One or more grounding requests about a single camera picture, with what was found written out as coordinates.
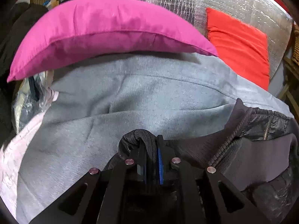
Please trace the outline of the dark quilted bomber jacket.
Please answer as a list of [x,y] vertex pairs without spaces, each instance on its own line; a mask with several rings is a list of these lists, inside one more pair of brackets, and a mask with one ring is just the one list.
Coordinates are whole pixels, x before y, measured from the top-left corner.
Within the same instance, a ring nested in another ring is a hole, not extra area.
[[[192,167],[215,167],[268,223],[298,223],[298,124],[294,119],[237,100],[222,130],[165,142]],[[116,223],[184,223],[178,186],[159,185],[157,136],[147,130],[123,135],[107,168],[113,169],[141,144],[146,151],[146,179],[125,186]]]

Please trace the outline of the clear plastic bag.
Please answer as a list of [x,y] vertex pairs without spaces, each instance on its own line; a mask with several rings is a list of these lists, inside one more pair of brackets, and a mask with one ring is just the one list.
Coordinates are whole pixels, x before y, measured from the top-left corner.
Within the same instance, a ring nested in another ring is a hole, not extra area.
[[54,71],[44,71],[25,78],[20,85],[12,105],[12,123],[16,133],[20,133],[31,119],[46,111],[54,98],[51,89]]

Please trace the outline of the wooden side table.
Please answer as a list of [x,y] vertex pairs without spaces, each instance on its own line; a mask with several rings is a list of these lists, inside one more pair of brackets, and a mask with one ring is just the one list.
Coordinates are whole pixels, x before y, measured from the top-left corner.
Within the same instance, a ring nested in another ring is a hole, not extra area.
[[295,22],[288,48],[291,49],[291,55],[290,58],[286,54],[283,57],[284,82],[277,98],[290,106],[298,121],[298,24]]

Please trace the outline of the red-orange pillow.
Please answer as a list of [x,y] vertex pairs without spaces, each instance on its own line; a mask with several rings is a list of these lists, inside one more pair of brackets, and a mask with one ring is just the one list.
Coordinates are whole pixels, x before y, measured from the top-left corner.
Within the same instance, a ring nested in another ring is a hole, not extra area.
[[224,12],[206,8],[207,37],[218,56],[239,76],[268,90],[267,35]]

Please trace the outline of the magenta pillow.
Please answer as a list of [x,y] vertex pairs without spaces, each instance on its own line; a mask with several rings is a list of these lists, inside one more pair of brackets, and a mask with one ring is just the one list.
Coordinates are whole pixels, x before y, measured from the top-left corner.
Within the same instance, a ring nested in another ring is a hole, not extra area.
[[106,54],[217,50],[191,23],[141,0],[71,0],[41,17],[13,58],[8,81]]

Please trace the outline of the silver foil insulation mat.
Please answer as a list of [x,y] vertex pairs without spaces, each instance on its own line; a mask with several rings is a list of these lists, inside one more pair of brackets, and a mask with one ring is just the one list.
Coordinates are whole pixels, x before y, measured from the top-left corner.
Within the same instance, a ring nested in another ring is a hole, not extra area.
[[274,0],[143,0],[184,18],[207,35],[206,8],[213,8],[247,23],[267,35],[270,76],[274,76],[286,51],[293,19]]

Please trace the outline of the black puffer coat pile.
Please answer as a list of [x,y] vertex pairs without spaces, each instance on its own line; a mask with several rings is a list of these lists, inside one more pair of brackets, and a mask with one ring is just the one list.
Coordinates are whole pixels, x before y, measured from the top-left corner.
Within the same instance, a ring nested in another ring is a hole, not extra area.
[[11,104],[16,83],[7,82],[13,58],[25,35],[47,11],[42,5],[17,3],[1,17],[1,143],[13,128]]

